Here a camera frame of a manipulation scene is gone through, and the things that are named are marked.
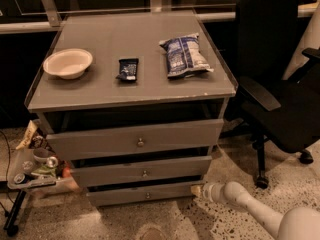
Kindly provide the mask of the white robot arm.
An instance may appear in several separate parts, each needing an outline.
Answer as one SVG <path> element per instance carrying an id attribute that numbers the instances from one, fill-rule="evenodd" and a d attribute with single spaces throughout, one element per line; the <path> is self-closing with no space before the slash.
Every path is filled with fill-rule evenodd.
<path id="1" fill-rule="evenodd" d="M 312 208 L 296 207 L 281 214 L 234 181 L 192 185 L 191 193 L 205 201 L 248 212 L 274 240 L 320 240 L 320 212 Z"/>

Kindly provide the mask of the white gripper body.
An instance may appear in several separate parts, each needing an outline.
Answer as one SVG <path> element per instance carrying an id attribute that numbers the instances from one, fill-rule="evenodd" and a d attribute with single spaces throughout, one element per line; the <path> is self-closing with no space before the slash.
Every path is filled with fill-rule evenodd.
<path id="1" fill-rule="evenodd" d="M 206 183 L 203 186 L 202 195 L 210 202 L 224 203 L 226 201 L 223 194 L 224 185 L 221 183 Z"/>

